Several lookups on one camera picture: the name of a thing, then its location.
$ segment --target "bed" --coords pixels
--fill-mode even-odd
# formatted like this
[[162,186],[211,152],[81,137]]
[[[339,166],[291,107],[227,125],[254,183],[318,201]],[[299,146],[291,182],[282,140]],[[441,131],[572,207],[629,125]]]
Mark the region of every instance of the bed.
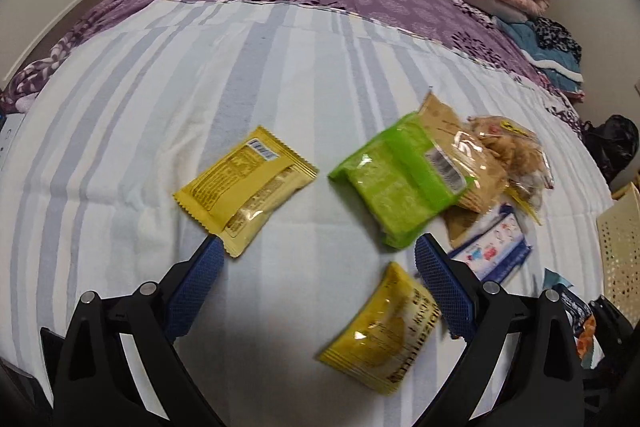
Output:
[[[205,232],[171,194],[262,124],[321,174],[226,260],[177,351],[228,425],[412,425],[465,346],[442,323],[389,397],[314,357],[389,261],[415,272],[412,249],[382,248],[326,174],[429,89],[460,117],[512,118],[548,154],[556,188],[541,227],[523,220],[533,252],[508,291],[537,295],[548,267],[584,299],[602,292],[595,218],[612,200],[579,119],[461,0],[105,0],[11,86],[5,108],[40,94],[0,174],[0,355],[47,392],[38,329],[64,334],[86,289],[128,294],[189,258]],[[427,230],[447,244],[440,218]],[[510,344],[477,413],[500,390]]]

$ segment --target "green snack package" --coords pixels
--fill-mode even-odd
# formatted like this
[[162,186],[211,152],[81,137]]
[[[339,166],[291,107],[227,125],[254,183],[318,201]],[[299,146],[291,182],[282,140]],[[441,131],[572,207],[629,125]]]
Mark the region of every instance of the green snack package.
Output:
[[409,113],[375,136],[330,174],[348,179],[394,248],[408,247],[432,217],[456,203],[473,178],[464,177]]

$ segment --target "plastic wrapper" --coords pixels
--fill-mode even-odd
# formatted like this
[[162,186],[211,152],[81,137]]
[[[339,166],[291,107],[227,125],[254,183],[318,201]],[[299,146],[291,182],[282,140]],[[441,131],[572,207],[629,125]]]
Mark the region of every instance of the plastic wrapper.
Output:
[[408,247],[432,217],[456,203],[467,185],[452,160],[410,113],[329,174],[348,180],[380,223],[386,244]]
[[574,332],[575,348],[578,356],[583,359],[593,347],[593,337],[596,331],[596,319],[590,306],[575,293],[567,289],[562,283],[556,283],[552,288],[558,292],[569,323]]
[[490,227],[448,255],[466,263],[479,280],[502,283],[525,262],[530,252],[513,207],[504,204]]
[[367,304],[318,360],[379,393],[391,394],[439,317],[429,291],[398,263],[389,263]]
[[273,211],[317,174],[313,165],[259,126],[174,198],[237,257]]
[[545,268],[545,278],[542,282],[542,289],[548,290],[549,288],[553,288],[554,284],[558,283],[564,284],[564,286],[567,288],[571,288],[573,286],[573,284],[562,277],[558,272],[554,272],[553,270]]
[[507,193],[529,214],[542,206],[544,188],[554,181],[536,134],[503,116],[470,118],[473,132],[490,149],[509,177]]
[[453,248],[462,246],[468,239],[469,230],[480,219],[480,214],[461,206],[450,206],[442,213],[449,233],[449,243]]
[[507,187],[507,174],[449,105],[433,93],[422,102],[420,122],[456,167],[474,181],[458,202],[459,206],[484,214],[498,203]]

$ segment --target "metal screw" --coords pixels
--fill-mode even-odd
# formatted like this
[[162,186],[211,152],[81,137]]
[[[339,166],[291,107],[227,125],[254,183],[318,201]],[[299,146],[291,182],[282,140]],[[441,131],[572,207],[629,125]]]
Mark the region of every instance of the metal screw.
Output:
[[482,288],[489,295],[496,295],[500,291],[500,285],[494,281],[487,281],[482,285]]
[[84,304],[89,304],[92,300],[94,300],[94,298],[95,298],[95,292],[92,292],[91,290],[89,290],[88,292],[84,292],[80,296],[80,301]]
[[140,293],[142,293],[142,295],[152,295],[155,291],[156,288],[158,288],[158,285],[154,282],[145,282],[142,286],[140,286]]
[[560,300],[560,296],[556,290],[547,290],[545,292],[545,297],[549,299],[551,302],[558,302]]

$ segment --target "beige basket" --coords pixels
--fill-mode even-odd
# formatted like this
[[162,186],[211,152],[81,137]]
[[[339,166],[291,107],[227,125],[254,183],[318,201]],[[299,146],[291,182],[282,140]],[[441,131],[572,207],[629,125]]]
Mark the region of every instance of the beige basket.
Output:
[[635,326],[640,320],[640,192],[636,186],[596,222],[604,295]]

